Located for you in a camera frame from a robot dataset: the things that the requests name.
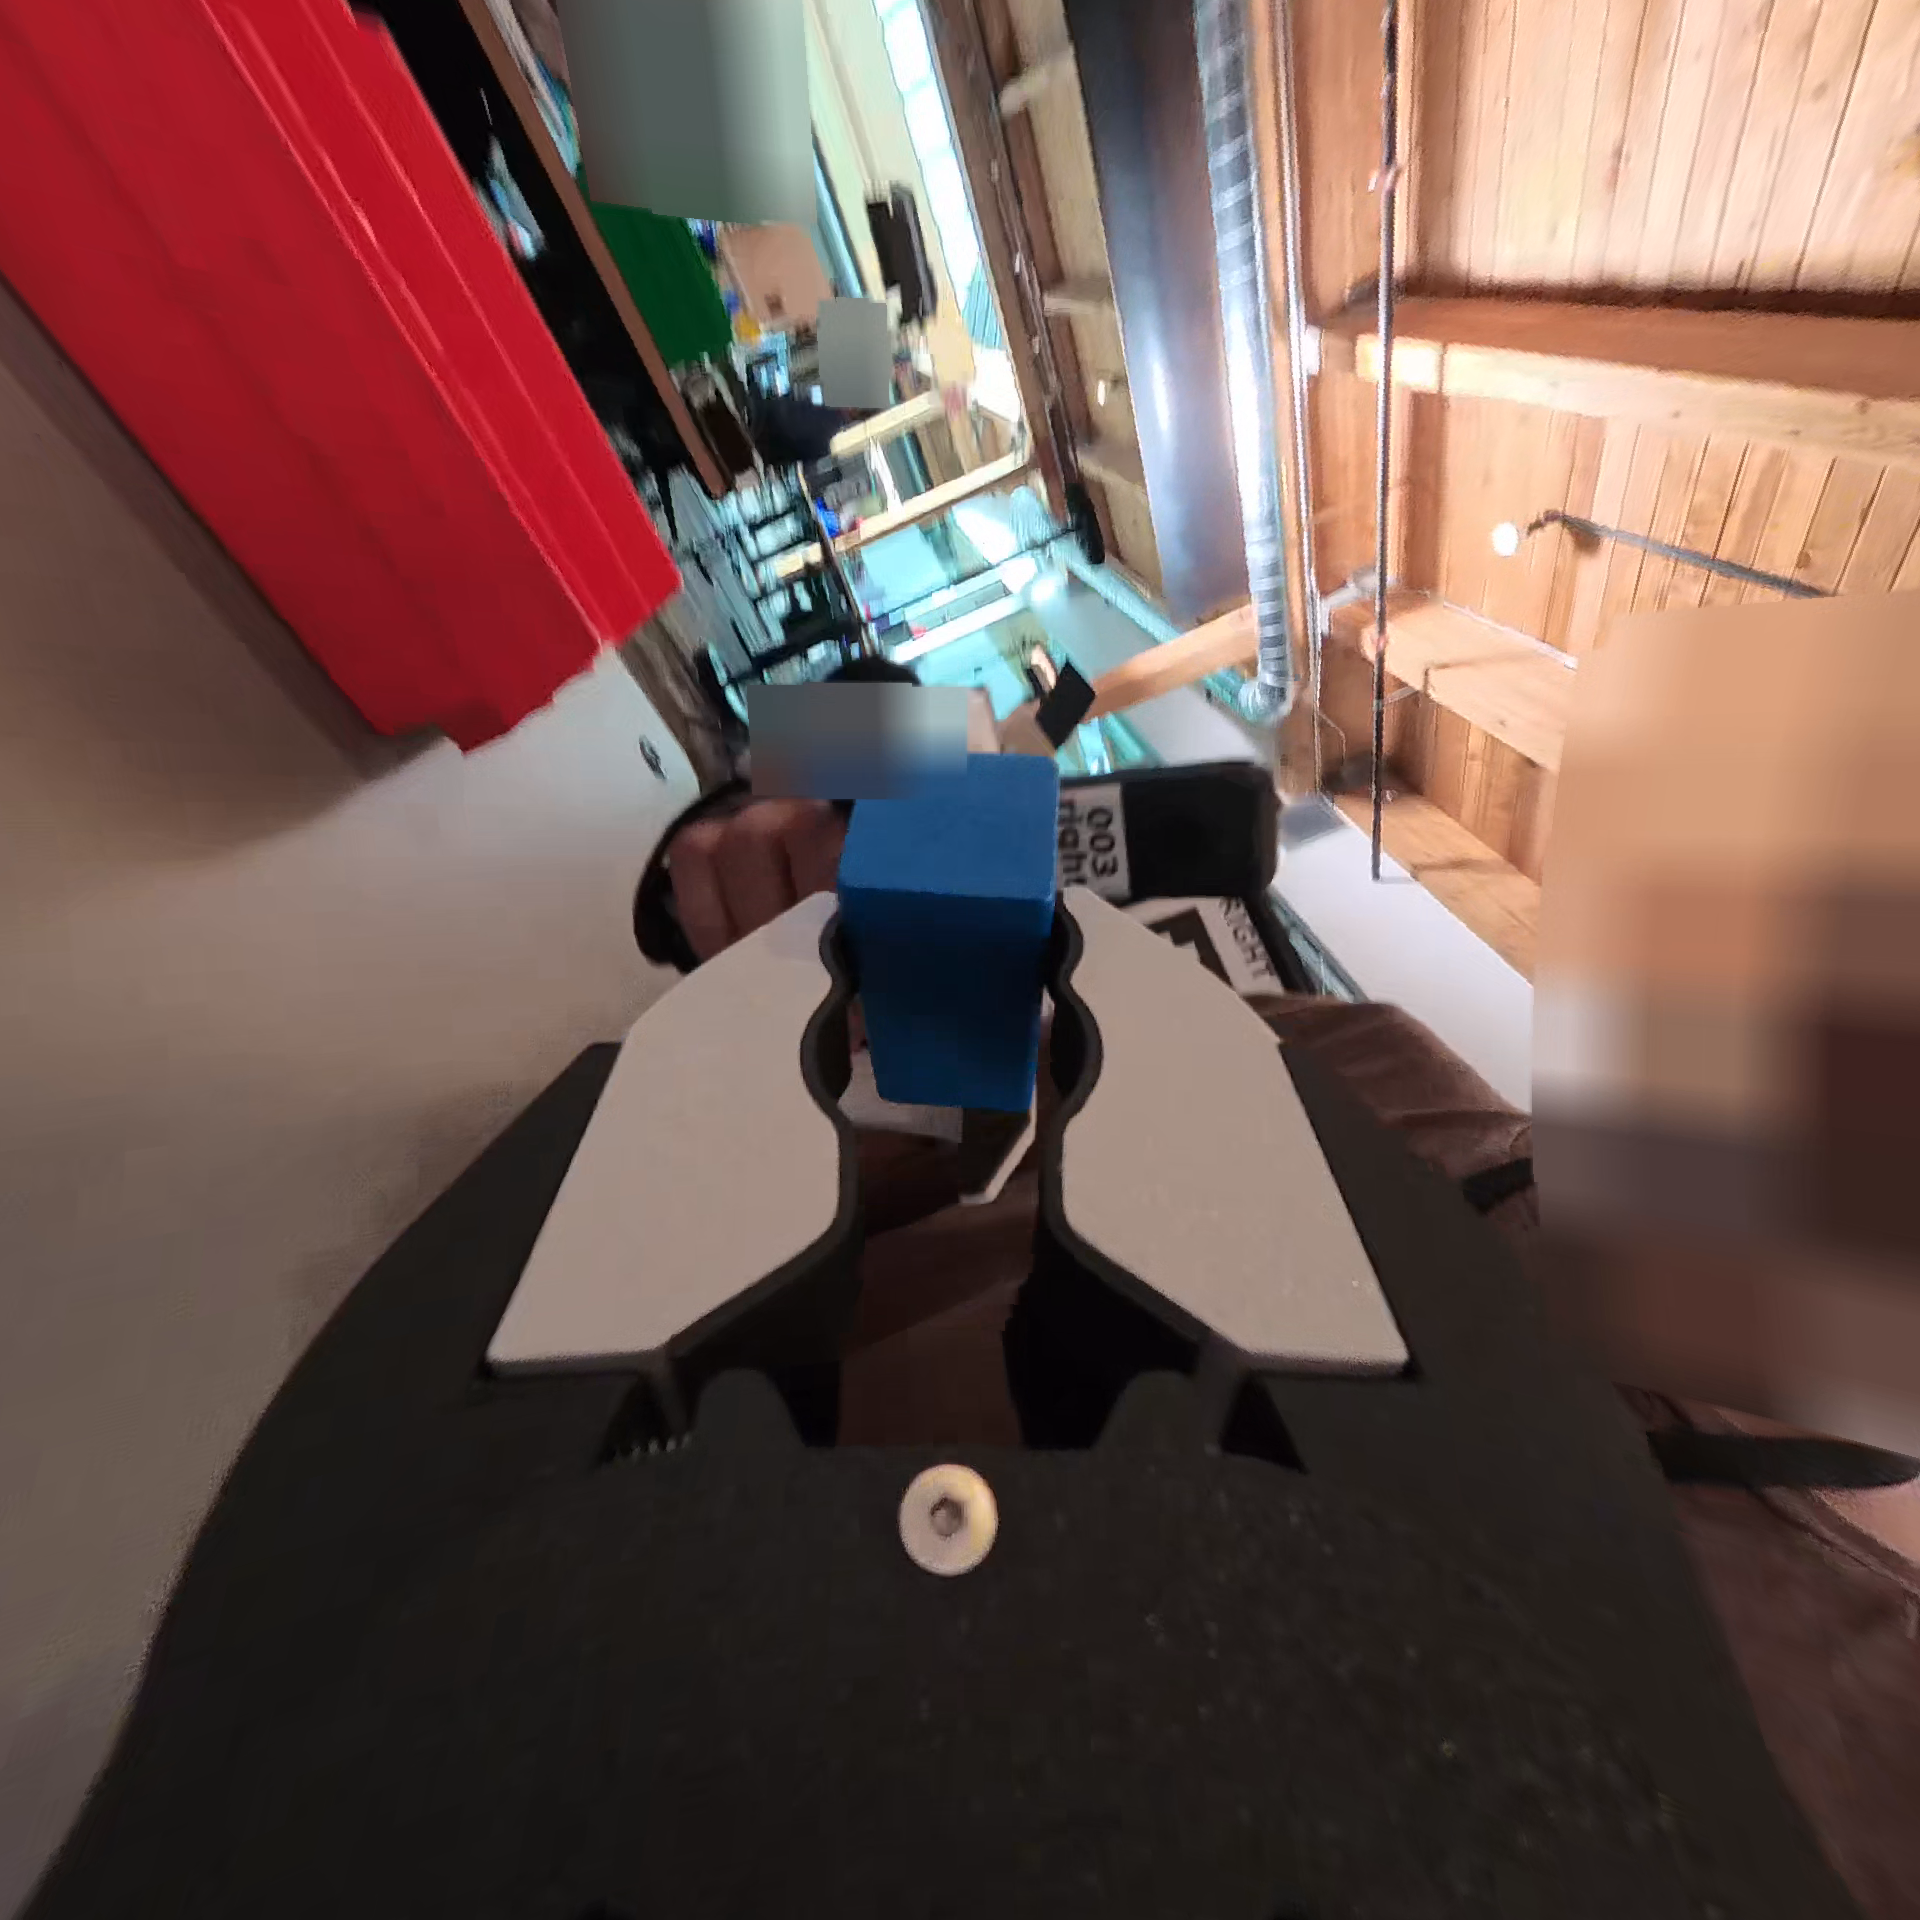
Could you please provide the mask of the silver duct pipe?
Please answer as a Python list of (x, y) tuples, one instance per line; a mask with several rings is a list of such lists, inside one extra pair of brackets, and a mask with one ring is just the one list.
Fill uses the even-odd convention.
[(1303, 277), (1292, 4), (1191, 4), (1217, 248), (1229, 431), (1260, 670), (1242, 711), (1279, 730), (1319, 699), (1324, 590), (1311, 483), (1319, 340)]

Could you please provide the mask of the red plastic bin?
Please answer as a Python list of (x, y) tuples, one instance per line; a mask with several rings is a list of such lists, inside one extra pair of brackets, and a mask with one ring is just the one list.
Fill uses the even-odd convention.
[(11, 290), (372, 735), (485, 750), (682, 576), (358, 4), (4, 4)]

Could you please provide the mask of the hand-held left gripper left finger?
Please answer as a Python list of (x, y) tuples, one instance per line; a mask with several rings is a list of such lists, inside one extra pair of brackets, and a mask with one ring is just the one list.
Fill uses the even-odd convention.
[(619, 1039), (490, 1342), (494, 1377), (697, 1391), (827, 1360), (857, 1305), (852, 977), (816, 892)]

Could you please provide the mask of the green plastic bin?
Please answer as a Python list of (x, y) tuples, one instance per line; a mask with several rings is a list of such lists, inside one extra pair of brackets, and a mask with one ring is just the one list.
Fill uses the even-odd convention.
[(650, 207), (596, 202), (596, 197), (589, 197), (589, 218), (663, 364), (672, 372), (728, 364), (734, 323), (728, 323), (714, 259), (697, 246), (693, 225), (672, 212), (650, 212)]

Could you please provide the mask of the person's brown clothing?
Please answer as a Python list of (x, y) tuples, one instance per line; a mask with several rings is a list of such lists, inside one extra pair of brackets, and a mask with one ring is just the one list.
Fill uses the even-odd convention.
[[(1526, 1260), (1526, 1118), (1385, 1002), (1254, 1000)], [(1002, 1323), (1032, 1264), (1039, 1151), (966, 1206), (966, 1147), (861, 1137), (866, 1253), (836, 1440), (1017, 1440)], [(1801, 1494), (1675, 1483), (1698, 1579), (1741, 1664), (1766, 1752), (1863, 1917), (1920, 1917), (1920, 1573), (1915, 1483)]]

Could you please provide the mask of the person's right hand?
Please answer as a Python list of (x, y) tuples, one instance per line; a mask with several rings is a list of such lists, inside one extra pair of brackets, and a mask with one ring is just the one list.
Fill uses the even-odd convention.
[(765, 801), (746, 782), (693, 801), (642, 864), (634, 938), (642, 963), (693, 972), (791, 907), (836, 892), (852, 811)]

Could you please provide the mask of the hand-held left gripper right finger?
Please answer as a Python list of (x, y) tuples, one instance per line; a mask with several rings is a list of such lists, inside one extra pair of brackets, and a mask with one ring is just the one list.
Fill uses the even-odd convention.
[(1095, 892), (1060, 899), (1060, 938), (1060, 1247), (1265, 1377), (1401, 1377), (1406, 1337), (1274, 1027)]

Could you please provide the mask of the blue wooden block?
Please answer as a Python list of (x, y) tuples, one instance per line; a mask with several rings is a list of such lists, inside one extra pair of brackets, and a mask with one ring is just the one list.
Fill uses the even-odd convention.
[(879, 1100), (1023, 1118), (1060, 903), (1053, 758), (975, 754), (857, 801), (836, 903)]

